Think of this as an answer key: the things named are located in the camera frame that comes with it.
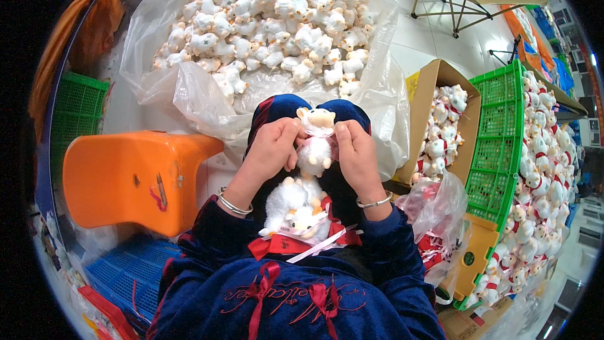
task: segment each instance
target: white tiled floor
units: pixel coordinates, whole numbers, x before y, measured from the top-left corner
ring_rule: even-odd
[[[449,15],[420,17],[412,19],[410,12],[414,0],[398,0],[401,14],[392,39],[390,51],[406,76],[419,71],[435,58],[442,58],[458,69],[466,78],[492,71],[502,64],[489,55],[488,49],[511,50],[512,34],[503,16],[492,21],[461,31],[458,39],[452,36]],[[448,10],[449,4],[441,0],[419,0],[417,13]],[[499,11],[498,6],[487,6],[490,12]],[[477,19],[467,16],[462,24]],[[116,47],[109,56],[108,63],[119,65],[121,48]],[[509,55],[500,56],[506,60]],[[137,103],[134,95],[121,80],[117,70],[106,71],[99,79],[110,78],[114,82],[103,123],[103,133],[132,132],[143,129],[165,130],[171,133],[193,133],[184,122],[179,122],[161,111]],[[201,205],[209,194],[216,192],[220,185],[226,185],[237,170],[240,161],[219,154],[204,163],[198,172],[198,204]]]

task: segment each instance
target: silver bracelet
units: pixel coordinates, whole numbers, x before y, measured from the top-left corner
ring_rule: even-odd
[[[232,203],[230,203],[229,201],[227,201],[222,194],[225,192],[225,190],[227,187],[226,186],[221,186],[221,188],[218,190],[218,198],[221,200],[221,202],[223,203],[224,206],[226,206],[230,211],[232,211],[235,214],[241,215],[242,218],[245,218],[246,215],[248,215],[249,213],[251,213],[254,210],[254,207],[252,206],[252,204],[249,204],[249,209],[248,210],[242,210],[239,209],[238,207],[236,207],[235,205],[233,205]]]
[[[374,202],[374,203],[367,203],[367,204],[361,203],[361,199],[357,197],[356,206],[364,209],[364,208],[372,208],[372,207],[378,207],[380,205],[383,205],[384,203],[387,203],[388,201],[390,201],[390,199],[392,198],[392,192],[390,192],[390,191],[385,191],[385,192],[388,194],[388,196],[385,199],[378,201],[378,202]]]

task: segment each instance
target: cardboard box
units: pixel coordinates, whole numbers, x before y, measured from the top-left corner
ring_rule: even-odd
[[[472,157],[474,155],[474,146],[476,144],[476,135],[478,133],[478,123],[480,120],[480,93],[472,86],[464,76],[451,67],[450,64],[435,59],[426,66],[422,67],[417,78],[417,86],[413,87],[414,92],[410,92],[411,98],[411,129],[409,134],[409,161],[402,168],[396,171],[393,180],[406,186],[411,186],[411,177],[419,157],[419,149],[424,140],[423,135],[426,132],[432,98],[434,96],[434,87],[454,86],[459,84],[467,92],[467,107],[465,115],[462,116],[457,125],[457,130],[465,140],[463,145],[457,148],[458,155],[452,165],[447,167],[447,171],[455,174],[465,186],[467,175],[470,172]]]
[[[513,301],[504,297],[487,309],[478,306],[473,310],[457,311],[454,308],[439,314],[448,340],[476,340],[491,328],[510,308]]]

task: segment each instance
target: hand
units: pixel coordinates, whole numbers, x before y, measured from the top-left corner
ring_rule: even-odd
[[[355,120],[338,122],[335,127],[339,146],[342,175],[355,190],[361,203],[372,203],[386,198],[378,173],[378,157],[372,136]],[[380,221],[390,215],[390,205],[365,208],[368,220]]]
[[[282,168],[287,172],[293,170],[298,161],[294,140],[300,127],[299,118],[289,117],[262,125],[243,164],[222,196],[236,207],[247,209],[265,181]],[[232,214],[220,201],[219,206]]]

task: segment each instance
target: toy ear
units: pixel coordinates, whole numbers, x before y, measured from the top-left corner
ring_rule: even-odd
[[[296,115],[300,119],[304,118],[304,116],[306,115],[306,113],[308,113],[308,108],[302,107],[302,108],[298,108],[298,110],[296,110]]]

